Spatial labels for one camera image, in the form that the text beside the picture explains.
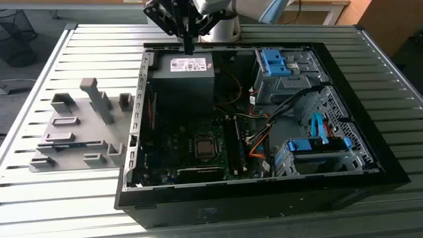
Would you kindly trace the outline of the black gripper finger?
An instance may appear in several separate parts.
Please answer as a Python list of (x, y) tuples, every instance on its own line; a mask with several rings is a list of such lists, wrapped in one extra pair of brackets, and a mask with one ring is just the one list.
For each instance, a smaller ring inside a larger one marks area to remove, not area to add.
[(146, 2), (143, 12), (150, 20), (154, 21), (154, 23), (170, 36), (175, 35), (178, 37), (184, 46), (184, 53), (188, 55), (188, 31), (187, 24), (184, 23), (186, 17), (171, 15), (156, 0), (148, 0)]
[(202, 20), (190, 18), (188, 20), (188, 54), (194, 53), (195, 41), (199, 36), (204, 36), (210, 33), (212, 28), (220, 21), (232, 20), (236, 18), (236, 13), (211, 13), (204, 15)]

